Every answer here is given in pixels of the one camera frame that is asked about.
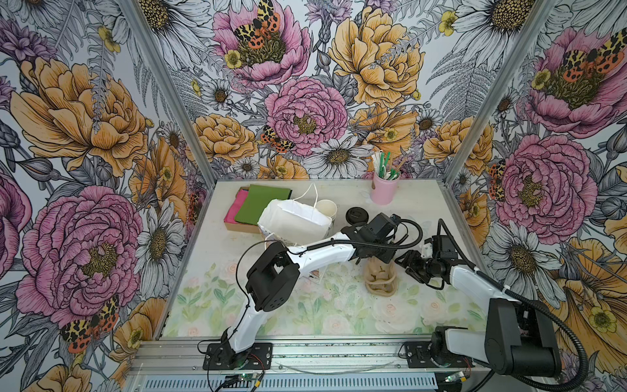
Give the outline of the brown pulp cup carrier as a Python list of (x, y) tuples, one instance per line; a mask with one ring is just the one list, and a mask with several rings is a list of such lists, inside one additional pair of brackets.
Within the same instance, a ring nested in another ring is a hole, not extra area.
[(367, 260), (362, 277), (366, 289), (379, 297), (392, 297), (398, 291), (398, 275), (394, 264), (385, 264), (376, 257)]

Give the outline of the black plastic cup lid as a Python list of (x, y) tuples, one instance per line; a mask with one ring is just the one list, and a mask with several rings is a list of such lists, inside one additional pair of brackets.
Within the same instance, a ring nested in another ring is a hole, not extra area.
[(346, 222), (349, 225), (365, 225), (369, 222), (369, 214), (362, 207), (351, 207), (345, 214)]

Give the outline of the cartoon animal paper gift bag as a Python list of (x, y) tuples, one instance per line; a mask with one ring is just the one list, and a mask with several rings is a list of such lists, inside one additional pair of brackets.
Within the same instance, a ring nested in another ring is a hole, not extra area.
[(261, 213), (257, 225), (267, 239), (290, 245), (308, 245), (328, 237), (332, 219), (318, 210), (318, 189), (309, 185), (295, 199), (273, 199)]

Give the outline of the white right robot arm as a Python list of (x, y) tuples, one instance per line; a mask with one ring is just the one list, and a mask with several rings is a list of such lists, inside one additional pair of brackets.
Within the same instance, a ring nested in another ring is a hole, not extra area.
[(439, 290), (451, 286), (467, 295), (486, 315), (482, 332), (444, 326), (434, 330), (429, 357), (439, 366), (457, 358), (481, 364), (511, 377), (555, 377), (561, 359), (553, 323), (540, 302), (517, 299), (504, 286), (489, 278), (463, 253), (444, 221), (421, 250), (411, 250), (395, 259), (418, 283)]

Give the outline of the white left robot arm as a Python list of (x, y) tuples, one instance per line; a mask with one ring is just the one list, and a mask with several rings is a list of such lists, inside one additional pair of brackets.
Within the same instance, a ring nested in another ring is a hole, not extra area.
[(409, 220), (393, 214), (376, 215), (364, 225), (346, 226), (330, 238), (304, 246), (287, 246), (279, 240), (265, 240), (268, 246), (246, 272), (246, 283), (236, 282), (245, 295), (238, 320), (220, 338), (225, 354), (247, 353), (269, 316), (292, 295), (297, 281), (314, 270), (350, 261), (375, 257), (390, 262), (396, 252), (416, 244), (405, 243), (408, 235), (396, 239), (398, 229)]

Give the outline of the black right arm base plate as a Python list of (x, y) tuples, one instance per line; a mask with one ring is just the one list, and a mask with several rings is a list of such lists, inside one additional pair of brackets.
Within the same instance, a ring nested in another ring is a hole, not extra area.
[(446, 348), (435, 349), (430, 341), (406, 341), (401, 345), (398, 357), (404, 359), (411, 369), (472, 369), (474, 367), (471, 359), (452, 354)]

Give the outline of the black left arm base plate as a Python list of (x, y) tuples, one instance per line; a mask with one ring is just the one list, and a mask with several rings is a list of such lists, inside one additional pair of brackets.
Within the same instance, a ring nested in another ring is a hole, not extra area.
[(256, 342), (251, 348), (236, 353), (227, 342), (211, 343), (205, 353), (204, 371), (268, 370), (271, 368), (274, 345)]

